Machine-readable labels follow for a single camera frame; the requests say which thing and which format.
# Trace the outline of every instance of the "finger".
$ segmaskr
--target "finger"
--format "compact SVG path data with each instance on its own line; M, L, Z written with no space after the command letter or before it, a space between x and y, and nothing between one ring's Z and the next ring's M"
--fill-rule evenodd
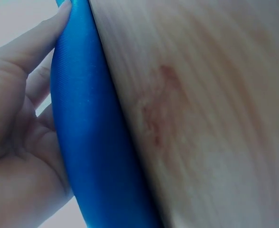
M41 105L50 93L50 69L52 57L53 50L27 79L26 96L28 96L35 109Z
M54 48L69 18L70 0L65 1L58 13L32 30L0 48L0 67L19 68L27 76Z
M68 0L54 17L0 48L0 142L22 107L28 73L54 48L70 10Z
M55 131L52 104L45 108L45 110L37 118L37 121L51 131Z

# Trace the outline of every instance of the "reddish stain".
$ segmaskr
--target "reddish stain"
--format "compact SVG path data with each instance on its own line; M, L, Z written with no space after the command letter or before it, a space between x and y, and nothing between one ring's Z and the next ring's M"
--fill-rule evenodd
M159 76L157 86L152 87L151 99L142 107L142 116L146 125L146 131L152 138L153 144L162 148L169 143L170 138L177 133L175 119L178 108L185 95L181 83L174 68L161 65L152 76Z

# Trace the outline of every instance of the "blue plastic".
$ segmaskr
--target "blue plastic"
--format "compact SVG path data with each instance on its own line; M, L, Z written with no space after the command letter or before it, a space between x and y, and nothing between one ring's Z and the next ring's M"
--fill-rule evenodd
M160 228L109 74L90 4L73 0L51 68L54 121L90 228Z

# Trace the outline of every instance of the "wooden surface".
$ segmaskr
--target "wooden surface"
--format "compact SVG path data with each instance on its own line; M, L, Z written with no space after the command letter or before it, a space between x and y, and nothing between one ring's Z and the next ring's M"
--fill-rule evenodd
M279 228L279 0L91 0L167 226Z

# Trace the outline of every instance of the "stain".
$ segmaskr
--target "stain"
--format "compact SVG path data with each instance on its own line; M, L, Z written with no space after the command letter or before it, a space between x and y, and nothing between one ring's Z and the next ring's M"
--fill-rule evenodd
M162 149L176 137L177 118L190 103L173 67L161 65L151 76L158 79L158 84L145 92L141 114L146 134L155 147Z

